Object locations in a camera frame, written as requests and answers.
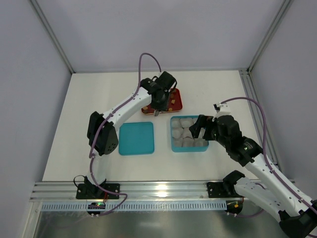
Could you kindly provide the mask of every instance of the red tray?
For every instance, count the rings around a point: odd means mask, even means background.
[[[179,112],[180,110],[182,110],[182,108],[183,108],[183,104],[182,104],[182,99],[180,97],[179,90],[177,88],[175,88],[174,91],[171,92],[171,94],[169,96],[168,111],[161,112],[161,113],[175,113],[175,112]],[[150,105],[143,107],[141,109],[141,111],[145,115],[154,114],[154,109],[152,109]]]

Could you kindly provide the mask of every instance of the white panel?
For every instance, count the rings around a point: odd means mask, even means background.
[[[1,1],[0,29],[0,236],[14,238],[42,179],[70,73],[26,0]]]
[[[317,1],[296,0],[253,71],[281,166],[317,198]]]
[[[155,151],[140,156],[121,156],[116,148],[106,159],[109,181],[209,180],[223,179],[240,170],[251,179],[253,174],[231,160],[217,142],[206,152],[174,153],[171,149],[170,118],[179,115],[213,116],[212,104],[232,97],[245,96],[238,71],[170,72],[178,81],[183,109],[177,113],[146,116],[141,110],[128,122],[151,121],[154,124]],[[147,72],[142,78],[152,78]],[[72,181],[88,172],[90,146],[87,129],[91,113],[104,112],[121,102],[137,84],[137,73],[74,74],[60,116],[44,181]],[[247,101],[230,102],[232,115],[243,134],[257,141]]]
[[[248,67],[283,0],[38,0],[76,71]],[[155,65],[146,63],[146,69]]]

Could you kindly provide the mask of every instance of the white table surface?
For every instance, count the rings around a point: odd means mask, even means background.
[[[213,104],[245,96],[238,71],[169,72],[178,81],[183,109],[177,113],[146,116],[140,112],[127,122],[151,121],[154,124],[155,152],[150,155],[121,156],[118,147],[107,161],[107,180],[207,180],[223,179],[233,170],[250,179],[256,177],[231,160],[217,142],[210,142],[206,152],[174,153],[171,150],[169,120],[177,115],[213,116]],[[142,79],[156,75],[142,73]],[[103,113],[124,100],[137,85],[138,74],[73,74],[57,126],[43,181],[72,181],[86,175],[90,159],[87,128],[92,112]],[[248,103],[229,103],[243,135],[258,142]]]

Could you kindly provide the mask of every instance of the robotic arm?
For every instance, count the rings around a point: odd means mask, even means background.
[[[229,193],[237,193],[265,209],[280,224],[290,238],[304,238],[317,226],[317,200],[301,192],[268,158],[252,139],[242,136],[239,124],[230,116],[227,104],[214,105],[215,117],[199,115],[189,129],[198,138],[201,128],[206,128],[205,140],[217,141],[231,159],[256,175],[269,190],[255,185],[239,171],[233,171],[223,179]]]
[[[149,104],[151,105],[151,108],[155,110],[154,116],[158,116],[160,112],[167,111],[170,92],[175,89],[176,85],[176,79],[171,74],[163,72],[159,77],[155,76],[153,79],[146,78],[141,80],[138,93],[136,95],[135,93],[131,94],[126,100],[113,109],[102,114],[97,112],[91,114],[87,137],[89,139],[89,145],[93,146],[96,134],[98,135],[94,144],[94,154],[98,156],[94,158],[94,163],[92,165],[94,178],[98,185],[105,188],[106,156],[113,152],[118,146],[117,131],[121,125],[142,107]],[[98,133],[100,125],[104,123],[109,115],[109,119]],[[92,175],[88,172],[84,179],[85,186],[80,189],[80,195],[83,196],[85,193],[87,194],[87,196],[84,196],[85,198],[102,198],[104,192],[94,184],[95,182]]]
[[[116,132],[120,126],[148,104],[155,110],[154,116],[167,111],[169,95],[176,84],[176,79],[167,72],[153,79],[143,79],[138,93],[132,94],[124,103],[103,114],[91,114],[87,137],[89,145],[94,148],[94,155],[98,156],[93,157],[94,162],[91,162],[91,169],[84,179],[84,184],[77,190],[82,199],[104,197],[107,161],[105,156],[118,146]],[[261,189],[244,174],[233,171],[223,179],[225,190],[228,194],[247,197],[265,209],[279,222],[290,238],[307,236],[317,226],[317,200],[312,201],[292,184],[263,154],[262,148],[254,140],[242,136],[239,124],[230,115],[230,108],[226,103],[219,103],[214,107],[217,111],[214,117],[199,115],[197,122],[190,127],[193,138],[198,138],[201,128],[205,128],[203,139],[220,143],[231,159],[255,174],[268,188]]]

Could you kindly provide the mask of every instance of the teal tray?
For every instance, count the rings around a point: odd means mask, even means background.
[[[120,127],[120,155],[152,154],[154,149],[154,127],[152,122],[124,123]]]
[[[208,149],[209,142],[207,141],[207,146],[200,147],[177,147],[173,144],[173,136],[172,136],[172,119],[173,118],[198,118],[198,116],[173,116],[169,121],[170,126],[170,139],[171,139],[171,147],[173,152],[205,152]]]

